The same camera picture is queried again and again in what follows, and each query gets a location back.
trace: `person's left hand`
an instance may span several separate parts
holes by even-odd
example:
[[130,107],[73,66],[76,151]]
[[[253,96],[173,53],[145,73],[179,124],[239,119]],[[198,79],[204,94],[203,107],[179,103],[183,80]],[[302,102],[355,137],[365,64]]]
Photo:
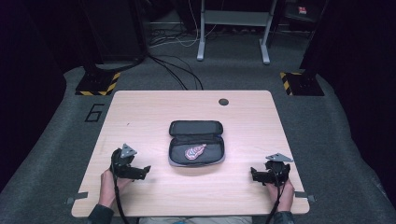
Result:
[[[119,187],[120,194],[122,194],[125,187],[133,181],[134,180],[132,179],[118,178],[117,186]],[[101,175],[100,196],[98,204],[111,208],[115,199],[116,193],[114,191],[113,173],[111,173],[110,170],[105,170]]]

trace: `cable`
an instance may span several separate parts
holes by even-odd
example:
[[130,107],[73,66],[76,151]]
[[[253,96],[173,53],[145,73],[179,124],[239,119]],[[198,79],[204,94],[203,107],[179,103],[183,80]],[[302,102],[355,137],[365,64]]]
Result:
[[159,58],[156,58],[156,57],[153,56],[153,55],[150,55],[150,54],[148,55],[148,57],[149,57],[151,60],[153,60],[155,63],[158,63],[159,65],[161,65],[162,67],[164,67],[164,68],[166,69],[166,71],[168,71],[168,72],[171,74],[171,76],[179,83],[179,85],[181,86],[181,88],[182,88],[183,90],[186,90],[186,91],[187,91],[188,89],[187,89],[187,87],[184,85],[184,83],[181,81],[181,79],[180,79],[180,78],[179,78],[179,77],[167,66],[167,64],[170,65],[170,66],[173,66],[173,67],[175,67],[175,68],[178,68],[178,69],[180,69],[180,70],[182,70],[182,71],[184,71],[184,72],[186,72],[186,73],[188,73],[188,74],[190,74],[190,75],[192,75],[193,78],[194,78],[195,89],[196,89],[196,90],[198,90],[196,81],[199,82],[200,87],[201,87],[201,90],[204,89],[204,86],[202,85],[201,80],[198,78],[198,76],[196,76],[196,75],[192,72],[191,67],[190,67],[186,62],[184,62],[183,60],[181,60],[180,58],[178,58],[178,57],[176,57],[176,56],[170,56],[170,55],[159,55],[159,56],[177,58],[177,59],[179,59],[181,62],[183,62],[184,64],[186,64],[186,65],[189,67],[190,71],[187,70],[187,69],[185,69],[185,68],[182,68],[182,67],[180,67],[180,66],[177,66],[177,65],[175,65],[175,64],[173,64],[173,63],[169,63],[169,62],[166,62],[166,61],[161,60],[161,59],[159,59]]
[[[224,7],[224,0],[222,0],[222,2],[221,2],[221,10],[223,10],[223,7]],[[195,39],[193,39],[193,40],[181,40],[181,39],[179,39],[178,36],[175,36],[174,39],[176,39],[177,41],[162,42],[160,44],[150,45],[150,48],[159,47],[159,46],[165,45],[165,44],[180,44],[181,46],[188,48],[188,47],[191,47],[193,44],[195,44],[198,40],[200,40],[199,33],[198,33],[198,24],[197,24],[197,21],[196,21],[196,19],[194,17],[193,11],[192,11],[191,0],[189,0],[189,8],[190,8],[190,13],[191,13],[191,16],[192,16],[192,20],[194,21],[194,25],[195,25],[195,31],[196,31]],[[209,36],[213,32],[213,30],[215,30],[216,26],[217,25],[215,24],[213,26],[213,28],[205,35],[205,37]],[[188,42],[192,42],[192,43],[190,43],[189,45],[184,45],[183,44],[183,43],[188,43]]]
[[[160,32],[160,31],[165,32],[165,30],[155,30],[154,34],[155,34],[155,32]],[[179,34],[176,34],[176,35],[163,34],[161,37],[152,38],[151,41],[149,42],[149,47],[155,48],[155,47],[159,47],[159,46],[165,45],[165,44],[181,44],[181,43],[187,43],[187,42],[191,42],[191,41],[195,42],[197,40],[196,37],[195,37],[195,39],[192,39],[192,40],[181,40],[181,38],[184,38],[187,36],[190,36],[190,34],[188,34],[187,31],[181,31]],[[168,39],[176,39],[177,41],[165,42],[165,40],[168,40]]]
[[[180,25],[180,30],[176,30],[175,27]],[[170,32],[178,32],[176,34],[172,34],[172,35],[167,35],[166,32],[170,31]],[[154,45],[158,45],[164,42],[164,40],[167,39],[179,39],[179,38],[184,38],[186,36],[188,36],[189,34],[183,30],[181,23],[176,24],[174,26],[174,28],[171,29],[155,29],[151,31],[151,35],[153,35],[153,37],[151,38],[151,40],[149,41],[149,46],[154,46]]]

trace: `black curtain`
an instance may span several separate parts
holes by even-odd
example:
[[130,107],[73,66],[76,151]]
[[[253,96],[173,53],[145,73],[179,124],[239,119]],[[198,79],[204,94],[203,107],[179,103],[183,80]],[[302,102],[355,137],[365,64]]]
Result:
[[396,205],[395,3],[331,0],[301,67],[334,88],[362,158]]
[[[50,13],[50,8],[43,11]],[[53,15],[43,15],[48,23]],[[1,156],[0,189],[23,162],[64,97],[66,83],[58,58],[21,0],[0,6]]]
[[95,63],[103,63],[80,0],[22,0],[36,29],[63,72],[82,66],[76,38]]

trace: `black zipper case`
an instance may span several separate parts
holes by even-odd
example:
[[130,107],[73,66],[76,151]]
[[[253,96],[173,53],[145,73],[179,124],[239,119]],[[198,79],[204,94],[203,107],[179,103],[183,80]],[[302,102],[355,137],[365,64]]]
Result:
[[175,120],[169,163],[173,166],[205,166],[224,161],[223,126],[216,120]]

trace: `hand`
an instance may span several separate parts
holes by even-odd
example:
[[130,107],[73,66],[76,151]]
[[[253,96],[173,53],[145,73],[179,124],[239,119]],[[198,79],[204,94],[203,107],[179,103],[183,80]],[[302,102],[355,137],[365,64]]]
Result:
[[[293,204],[294,198],[294,186],[291,184],[290,179],[285,182],[285,188],[283,189],[283,185],[280,186],[280,192],[283,193],[279,199],[279,205],[277,206],[277,212],[289,212],[291,209],[291,205]],[[268,191],[270,192],[270,199],[273,204],[275,204],[277,199],[277,186],[274,184],[266,184]]]
[[[134,180],[132,179],[118,178],[117,186],[119,187],[120,194],[122,194],[125,187],[133,181]],[[111,173],[110,170],[105,170],[101,175],[100,196],[98,203],[108,208],[111,208],[115,199],[116,193],[114,191],[113,173]]]

